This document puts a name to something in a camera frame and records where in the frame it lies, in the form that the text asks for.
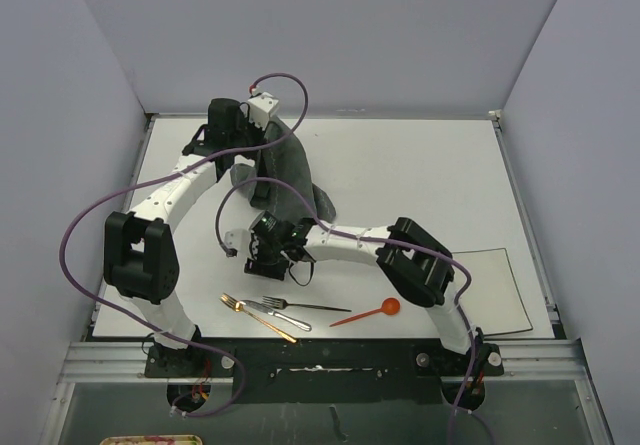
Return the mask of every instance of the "black cable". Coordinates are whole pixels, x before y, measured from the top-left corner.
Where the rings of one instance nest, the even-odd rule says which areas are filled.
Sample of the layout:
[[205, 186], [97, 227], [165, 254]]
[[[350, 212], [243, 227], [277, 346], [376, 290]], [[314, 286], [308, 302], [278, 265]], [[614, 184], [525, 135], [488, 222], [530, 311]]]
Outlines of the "black cable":
[[315, 269], [315, 263], [311, 262], [311, 268], [309, 269], [309, 280], [305, 284], [300, 283], [298, 281], [298, 279], [293, 276], [293, 273], [291, 273], [291, 269], [293, 268], [294, 265], [296, 265], [296, 263], [294, 263], [294, 262], [292, 262], [291, 265], [289, 265], [289, 270], [288, 270], [289, 271], [289, 276], [293, 279], [294, 282], [296, 282], [301, 287], [306, 287], [307, 285], [309, 285], [311, 283], [311, 280], [313, 279], [313, 270]]
[[144, 344], [145, 344], [145, 342], [146, 342], [147, 340], [149, 340], [149, 339], [151, 338], [151, 336], [152, 336], [154, 333], [155, 333], [155, 332], [151, 332], [150, 334], [148, 334], [146, 337], [144, 337], [144, 338], [142, 339], [142, 342], [140, 342], [140, 350], [142, 350], [142, 353], [144, 353], [147, 357], [149, 356], [149, 352], [147, 352], [147, 351], [144, 349]]

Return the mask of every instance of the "gray wall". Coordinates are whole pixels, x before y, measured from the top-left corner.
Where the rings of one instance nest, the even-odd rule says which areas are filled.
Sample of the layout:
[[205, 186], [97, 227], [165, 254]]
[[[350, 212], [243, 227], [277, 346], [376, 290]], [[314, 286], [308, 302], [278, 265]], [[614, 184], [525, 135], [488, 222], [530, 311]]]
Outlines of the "gray wall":
[[[32, 444], [90, 310], [59, 271], [60, 238], [128, 181], [144, 116], [83, 0], [0, 0], [0, 29], [0, 430]], [[71, 247], [92, 288], [105, 214]]]
[[149, 112], [283, 70], [313, 113], [424, 117], [501, 108], [555, 0], [86, 1]]
[[640, 441], [640, 0], [558, 0], [505, 108], [563, 321]]

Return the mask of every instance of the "plastic spoon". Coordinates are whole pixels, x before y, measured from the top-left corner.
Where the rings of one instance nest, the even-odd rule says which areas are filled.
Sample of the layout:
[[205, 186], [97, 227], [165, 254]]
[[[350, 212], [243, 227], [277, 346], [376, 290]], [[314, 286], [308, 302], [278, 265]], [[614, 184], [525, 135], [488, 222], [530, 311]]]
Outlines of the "plastic spoon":
[[400, 302], [395, 298], [387, 298], [380, 308], [375, 310], [371, 310], [369, 312], [361, 313], [360, 315], [354, 315], [353, 317], [345, 318], [344, 320], [340, 320], [339, 322], [332, 323], [329, 325], [330, 327], [335, 327], [336, 325], [342, 325], [343, 323], [353, 322], [354, 320], [359, 320], [364, 317], [368, 317], [369, 315], [373, 315], [375, 313], [384, 313], [385, 315], [395, 315], [400, 311]]

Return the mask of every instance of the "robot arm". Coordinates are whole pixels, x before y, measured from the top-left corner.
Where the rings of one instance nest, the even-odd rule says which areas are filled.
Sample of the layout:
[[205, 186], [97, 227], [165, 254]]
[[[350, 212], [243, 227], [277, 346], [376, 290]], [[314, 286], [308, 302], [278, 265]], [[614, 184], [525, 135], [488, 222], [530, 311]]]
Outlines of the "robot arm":
[[[128, 213], [114, 212], [105, 222], [105, 281], [136, 305], [148, 322], [191, 341], [197, 341], [199, 330], [185, 314], [175, 292], [180, 267], [172, 232], [198, 198], [233, 165], [235, 155], [205, 161], [186, 173], [182, 170], [222, 150], [262, 144], [278, 100], [256, 92], [247, 104], [248, 117], [240, 102], [212, 100], [207, 123], [198, 129], [173, 169], [179, 176]], [[243, 155], [255, 159], [255, 152]], [[169, 352], [188, 348], [162, 334], [156, 334], [155, 342]]]
[[[285, 265], [298, 261], [342, 260], [378, 266], [404, 299], [425, 308], [438, 329], [444, 348], [467, 353], [471, 346], [469, 330], [454, 304], [456, 291], [451, 284], [451, 265], [417, 251], [407, 253], [397, 245], [382, 243], [382, 239], [409, 242], [451, 257], [442, 244], [408, 218], [399, 218], [390, 227], [325, 225], [329, 232], [310, 219], [293, 225], [265, 212], [250, 230], [228, 232], [225, 243], [248, 256], [250, 264], [273, 263], [274, 260]], [[353, 240], [339, 235], [340, 232], [380, 241]], [[474, 335], [477, 333], [473, 326], [472, 331]]]

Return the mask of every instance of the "silver knife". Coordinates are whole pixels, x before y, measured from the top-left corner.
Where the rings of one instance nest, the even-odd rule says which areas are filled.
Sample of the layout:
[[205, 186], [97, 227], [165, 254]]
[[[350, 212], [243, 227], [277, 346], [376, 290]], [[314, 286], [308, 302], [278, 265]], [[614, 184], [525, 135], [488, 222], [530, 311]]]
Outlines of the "silver knife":
[[271, 315], [272, 317], [280, 318], [280, 319], [284, 320], [285, 322], [289, 322], [291, 325], [295, 325], [300, 330], [304, 330], [305, 332], [310, 332], [311, 331], [311, 325], [309, 325], [307, 322], [303, 322], [302, 320], [296, 320], [295, 318], [288, 317], [288, 316], [286, 316], [286, 315], [274, 310], [271, 307], [267, 307], [266, 305], [262, 305], [259, 302], [254, 302], [253, 300], [243, 300], [243, 302], [247, 307], [253, 308], [254, 310], [257, 310], [257, 311], [262, 312], [262, 313], [266, 313], [267, 315]]

